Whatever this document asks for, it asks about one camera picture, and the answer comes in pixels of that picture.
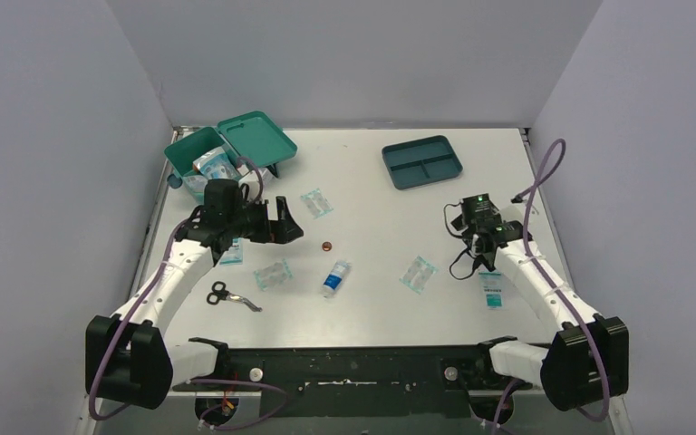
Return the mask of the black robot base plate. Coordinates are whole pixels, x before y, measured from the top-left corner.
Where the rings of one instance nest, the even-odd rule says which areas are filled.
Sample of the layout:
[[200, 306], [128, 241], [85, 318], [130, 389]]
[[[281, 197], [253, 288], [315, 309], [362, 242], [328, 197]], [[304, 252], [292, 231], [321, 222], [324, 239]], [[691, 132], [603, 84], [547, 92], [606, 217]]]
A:
[[492, 417], [509, 379], [476, 345], [233, 349], [220, 372], [177, 386], [236, 399], [278, 418]]

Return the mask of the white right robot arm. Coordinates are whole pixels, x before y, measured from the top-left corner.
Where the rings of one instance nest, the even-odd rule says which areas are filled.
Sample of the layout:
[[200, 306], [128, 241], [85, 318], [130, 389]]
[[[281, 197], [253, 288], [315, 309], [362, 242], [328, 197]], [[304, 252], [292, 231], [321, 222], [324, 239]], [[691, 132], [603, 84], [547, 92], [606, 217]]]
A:
[[476, 380], [494, 389], [508, 378], [541, 388], [560, 411], [625, 394], [629, 388], [629, 331], [604, 317], [553, 269], [522, 222], [508, 219], [489, 195], [464, 198], [451, 225], [476, 267], [514, 286], [542, 325], [548, 342], [513, 336], [479, 343]]

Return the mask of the white gauze pad pack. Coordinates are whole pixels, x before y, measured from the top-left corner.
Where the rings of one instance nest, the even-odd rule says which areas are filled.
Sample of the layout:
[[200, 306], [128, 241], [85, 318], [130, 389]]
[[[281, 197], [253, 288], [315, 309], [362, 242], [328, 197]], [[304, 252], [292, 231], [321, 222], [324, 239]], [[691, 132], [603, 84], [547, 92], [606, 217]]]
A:
[[537, 207], [527, 207], [526, 203], [514, 204], [511, 203], [499, 210], [499, 214], [504, 221], [517, 221], [524, 227], [528, 227], [534, 220], [541, 218], [542, 214]]

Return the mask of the blue packet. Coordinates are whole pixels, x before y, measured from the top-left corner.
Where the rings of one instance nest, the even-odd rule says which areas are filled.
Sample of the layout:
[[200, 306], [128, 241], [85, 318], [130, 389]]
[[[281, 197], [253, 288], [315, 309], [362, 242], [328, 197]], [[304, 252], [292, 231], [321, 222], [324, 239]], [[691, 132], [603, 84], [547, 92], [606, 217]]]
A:
[[205, 176], [208, 179], [232, 179], [237, 180], [239, 173], [232, 164], [226, 164], [224, 160], [219, 163], [210, 163], [205, 167]]

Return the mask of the blue cotton swab bag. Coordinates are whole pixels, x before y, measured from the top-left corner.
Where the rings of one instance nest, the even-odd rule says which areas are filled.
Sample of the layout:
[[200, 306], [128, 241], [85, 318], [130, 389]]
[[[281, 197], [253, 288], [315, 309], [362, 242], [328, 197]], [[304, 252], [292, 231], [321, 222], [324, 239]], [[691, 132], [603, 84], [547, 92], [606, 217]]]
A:
[[205, 167], [210, 163], [219, 163], [221, 160], [224, 160], [226, 164], [232, 164], [228, 159], [225, 151], [221, 147], [216, 147], [213, 150], [207, 151], [206, 153], [202, 154], [200, 157], [195, 159], [192, 165], [195, 171], [201, 173], [204, 177], [206, 177]]

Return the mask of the clear bag teal edge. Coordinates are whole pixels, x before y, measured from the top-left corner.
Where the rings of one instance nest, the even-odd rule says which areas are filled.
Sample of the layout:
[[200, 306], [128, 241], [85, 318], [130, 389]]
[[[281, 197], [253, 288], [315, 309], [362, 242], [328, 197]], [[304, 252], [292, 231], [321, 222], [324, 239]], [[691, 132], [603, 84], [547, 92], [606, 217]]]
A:
[[182, 178], [183, 183], [194, 196], [203, 196], [208, 179], [203, 175], [187, 175]]

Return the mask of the dark teal divided tray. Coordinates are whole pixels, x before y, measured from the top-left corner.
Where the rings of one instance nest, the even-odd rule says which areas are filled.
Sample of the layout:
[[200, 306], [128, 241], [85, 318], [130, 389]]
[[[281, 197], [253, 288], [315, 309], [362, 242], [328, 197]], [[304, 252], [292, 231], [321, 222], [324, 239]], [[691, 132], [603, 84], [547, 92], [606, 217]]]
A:
[[382, 148], [382, 160], [398, 190], [413, 189], [457, 178], [462, 164], [443, 135], [409, 140]]

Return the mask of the teal medical gauze packet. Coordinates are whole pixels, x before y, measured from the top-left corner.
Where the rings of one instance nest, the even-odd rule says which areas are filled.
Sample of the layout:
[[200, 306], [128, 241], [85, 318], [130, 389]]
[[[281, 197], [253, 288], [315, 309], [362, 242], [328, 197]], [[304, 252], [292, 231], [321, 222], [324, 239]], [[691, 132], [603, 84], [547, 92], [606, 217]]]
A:
[[234, 238], [229, 249], [221, 256], [221, 265], [238, 265], [243, 263], [243, 245], [240, 238]]

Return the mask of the blue white bandage roll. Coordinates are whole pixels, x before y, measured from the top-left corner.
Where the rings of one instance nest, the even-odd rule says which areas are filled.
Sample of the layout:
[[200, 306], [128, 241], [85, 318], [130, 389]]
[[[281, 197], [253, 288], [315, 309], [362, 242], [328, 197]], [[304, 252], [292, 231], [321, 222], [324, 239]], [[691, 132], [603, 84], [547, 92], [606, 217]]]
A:
[[326, 298], [334, 297], [351, 270], [352, 264], [350, 262], [344, 260], [336, 261], [322, 284], [323, 296]]

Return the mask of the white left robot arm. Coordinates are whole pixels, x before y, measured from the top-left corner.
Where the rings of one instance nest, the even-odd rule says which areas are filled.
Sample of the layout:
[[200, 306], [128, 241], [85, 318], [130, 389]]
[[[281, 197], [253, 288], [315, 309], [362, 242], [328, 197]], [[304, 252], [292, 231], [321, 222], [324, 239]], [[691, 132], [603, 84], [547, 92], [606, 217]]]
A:
[[91, 408], [105, 399], [153, 410], [180, 384], [198, 379], [211, 391], [230, 384], [233, 366], [226, 343], [193, 337], [167, 345], [163, 334], [234, 240], [284, 245], [303, 236], [286, 197], [276, 197], [275, 211], [270, 218], [267, 201], [247, 199], [234, 180], [206, 185], [203, 203], [170, 233], [149, 282], [113, 314], [89, 322], [85, 389]]

